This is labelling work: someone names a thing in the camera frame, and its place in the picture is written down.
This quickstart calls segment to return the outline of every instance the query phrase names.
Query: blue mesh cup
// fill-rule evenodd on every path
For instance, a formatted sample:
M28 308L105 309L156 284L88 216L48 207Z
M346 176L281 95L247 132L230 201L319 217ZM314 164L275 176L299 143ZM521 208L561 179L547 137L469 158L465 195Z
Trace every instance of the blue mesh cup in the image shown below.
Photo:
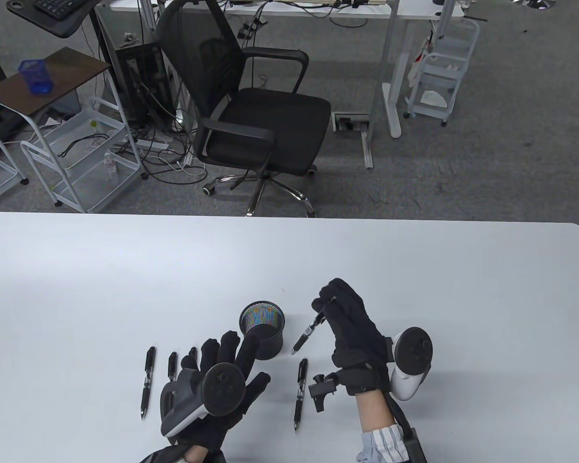
M256 335L260 339L257 360L269 360L283 348L283 328L285 315L272 302L259 300L249 304L238 320L243 336Z
M22 61L19 66L19 72L23 75L30 93L33 95L46 95L54 88L49 71L42 59L29 59Z

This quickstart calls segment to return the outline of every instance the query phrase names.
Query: hand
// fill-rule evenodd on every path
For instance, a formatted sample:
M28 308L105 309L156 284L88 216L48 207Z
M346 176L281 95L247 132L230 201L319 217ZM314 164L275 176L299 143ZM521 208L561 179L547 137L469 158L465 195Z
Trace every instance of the hand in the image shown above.
M375 385L341 384L350 395L367 390L390 390L388 366L391 348L386 338L369 319L362 298L340 278L335 278L320 291L320 297L311 303L316 312L323 312L334 333L333 363L343 370L372 368L376 373Z
M245 380L248 379L255 362L259 338L247 336L236 355L239 344L240 339L236 331L225 333L221 338L221 345L216 339L207 340L201 348L202 359L199 364L199 370L205 375L214 365L228 362L235 364L243 373ZM187 356L182 359L181 366L182 368L197 369L197 362L194 358ZM218 452L228 430L241 421L250 405L265 390L269 382L269 375L259 373L252 382L247 384L245 398L236 410L223 417L207 415L203 419L195 420L177 435L177 442L179 444L201 446L208 449L211 453Z

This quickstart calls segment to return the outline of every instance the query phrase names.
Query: chrome chair base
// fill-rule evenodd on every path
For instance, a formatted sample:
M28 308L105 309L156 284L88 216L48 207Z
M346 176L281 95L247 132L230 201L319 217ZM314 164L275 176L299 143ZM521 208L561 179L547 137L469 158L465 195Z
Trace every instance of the chrome chair base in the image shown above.
M303 205L306 209L306 213L307 213L308 218L315 218L316 212L313 209L313 206L311 205L311 201L309 201L309 198L307 198L304 194L302 194L302 192L295 190L292 187L288 187L288 185L285 185L285 183L281 183L276 178L274 178L276 176L277 176L277 174L272 174L271 176L265 177L265 178L258 178L255 174L250 175L250 176L245 176L244 174L233 174L230 176L220 176L220 177L215 178L213 181L206 183L202 187L202 191L204 192L204 194L206 196L210 196L210 195L214 194L215 187L217 185L221 185L223 183L232 183L232 186L230 187L230 189L233 190L238 185L240 185L240 183L242 183L243 181L256 181L257 186L255 188L255 191L253 192L253 194L250 197L249 205L247 206L247 212L245 214L245 216L249 218L255 214L255 211L257 209L257 205L259 204L259 201L262 198L263 189L266 187L266 184L268 182L270 182L272 185L275 185L277 188L280 188L281 190L283 190L285 192L288 192L294 199L297 199L298 201L303 203Z

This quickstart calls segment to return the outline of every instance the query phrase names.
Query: black mesh pen holder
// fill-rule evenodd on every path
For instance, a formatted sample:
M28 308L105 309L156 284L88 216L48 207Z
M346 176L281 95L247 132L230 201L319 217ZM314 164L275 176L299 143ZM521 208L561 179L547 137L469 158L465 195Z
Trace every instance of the black mesh pen holder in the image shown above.
M283 348L283 328L285 315L272 302L259 300L245 307L238 319L243 336L252 334L260 339L257 360L269 360Z

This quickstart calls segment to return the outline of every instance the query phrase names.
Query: sleeve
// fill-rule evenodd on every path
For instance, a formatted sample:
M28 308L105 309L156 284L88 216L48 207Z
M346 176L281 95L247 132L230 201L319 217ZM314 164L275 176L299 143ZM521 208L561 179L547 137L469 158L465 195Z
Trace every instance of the sleeve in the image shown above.
M408 461L407 449L398 424L362 434L358 463L402 463Z

